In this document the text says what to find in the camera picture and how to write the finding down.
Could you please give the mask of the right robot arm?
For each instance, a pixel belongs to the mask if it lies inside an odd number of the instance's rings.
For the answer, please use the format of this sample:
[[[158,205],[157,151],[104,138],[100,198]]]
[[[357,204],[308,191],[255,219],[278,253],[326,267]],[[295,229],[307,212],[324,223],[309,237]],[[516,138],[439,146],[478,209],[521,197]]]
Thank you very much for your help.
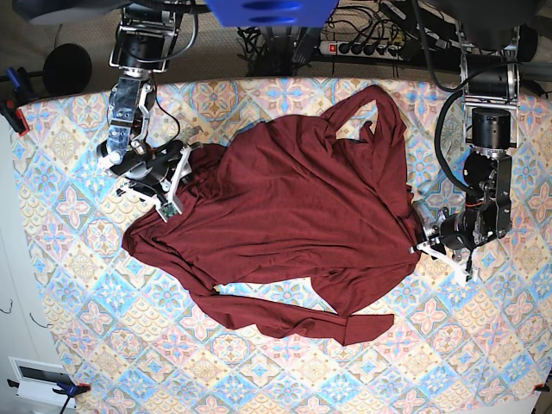
[[[198,37],[198,17],[209,7],[194,1],[14,1],[13,10],[33,24],[81,22],[118,9],[121,21],[110,66],[122,75],[108,102],[108,135],[97,146],[97,164],[125,180],[118,195],[154,205],[163,221],[182,212],[179,183],[191,173],[191,146],[177,138],[147,143],[151,109],[157,105],[154,76],[188,51]]]

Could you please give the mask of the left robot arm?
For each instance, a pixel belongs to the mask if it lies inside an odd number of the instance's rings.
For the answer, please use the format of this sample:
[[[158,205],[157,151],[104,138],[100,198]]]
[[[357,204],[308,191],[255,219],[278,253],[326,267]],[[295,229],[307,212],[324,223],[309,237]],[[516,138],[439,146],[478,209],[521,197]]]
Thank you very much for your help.
[[[502,239],[511,229],[511,170],[508,151],[518,145],[512,125],[518,115],[523,77],[548,78],[549,64],[518,59],[520,28],[538,19],[541,1],[433,1],[431,6],[455,20],[460,50],[461,82],[455,88],[439,85],[449,96],[436,122],[434,149],[448,180],[465,195],[455,214],[442,208],[424,229],[423,241],[411,248],[453,269],[455,283],[477,279],[472,258],[462,250]],[[442,153],[445,117],[456,101],[463,104],[462,135],[469,145],[462,177],[458,179]]]

